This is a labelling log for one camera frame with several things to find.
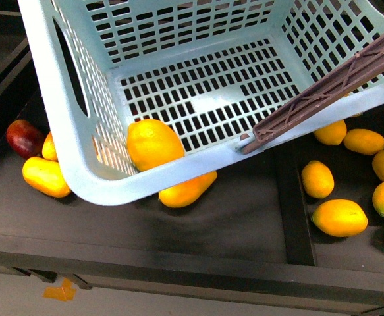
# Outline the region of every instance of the floor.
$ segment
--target floor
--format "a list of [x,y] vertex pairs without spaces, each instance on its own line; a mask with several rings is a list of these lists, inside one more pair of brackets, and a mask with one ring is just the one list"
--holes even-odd
[[62,279],[54,284],[44,283],[35,276],[4,275],[0,273],[0,316],[342,316],[324,313],[215,302],[193,298],[180,298],[158,294],[93,288],[79,290],[73,300],[65,302],[43,298],[48,286],[61,286]]

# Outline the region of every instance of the brown plastic handle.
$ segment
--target brown plastic handle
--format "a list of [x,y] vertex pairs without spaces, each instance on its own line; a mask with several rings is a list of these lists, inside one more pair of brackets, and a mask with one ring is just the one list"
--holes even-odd
[[250,153],[384,72],[384,33],[253,127]]

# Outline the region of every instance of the tray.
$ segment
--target tray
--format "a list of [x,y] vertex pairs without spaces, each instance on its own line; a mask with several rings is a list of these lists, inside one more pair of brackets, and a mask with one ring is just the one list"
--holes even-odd
[[[47,132],[39,91],[18,117]],[[384,117],[384,106],[364,113],[354,124],[380,131],[384,119],[378,117]],[[368,229],[353,238],[328,238],[308,220],[318,201],[302,192],[300,168],[308,159],[331,155],[348,163],[326,161],[333,171],[360,165],[352,168],[357,182],[337,174],[333,195],[361,201],[368,212]],[[75,280],[85,288],[137,288],[248,303],[292,302],[294,307],[353,315],[384,314],[384,221],[375,217],[367,198],[377,179],[365,172],[367,159],[341,147],[321,145],[312,135],[277,146],[221,169],[211,189],[180,211],[164,207],[155,196],[113,207],[74,194],[53,199],[23,181],[23,162],[3,137],[2,266],[78,275]],[[230,292],[226,296],[218,290]]]

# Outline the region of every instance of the plastic basket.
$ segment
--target plastic basket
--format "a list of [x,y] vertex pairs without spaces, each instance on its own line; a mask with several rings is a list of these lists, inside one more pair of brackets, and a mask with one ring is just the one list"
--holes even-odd
[[[384,103],[382,74],[264,147],[239,150],[240,135],[384,32],[364,0],[19,4],[63,175],[92,203],[149,196]],[[138,172],[126,131],[148,117],[180,136],[186,157]]]

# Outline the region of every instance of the red apple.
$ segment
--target red apple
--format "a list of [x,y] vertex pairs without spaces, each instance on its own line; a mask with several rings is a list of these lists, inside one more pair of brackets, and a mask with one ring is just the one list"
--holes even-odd
[[28,159],[41,155],[45,136],[27,120],[16,120],[7,128],[6,139],[15,152]]

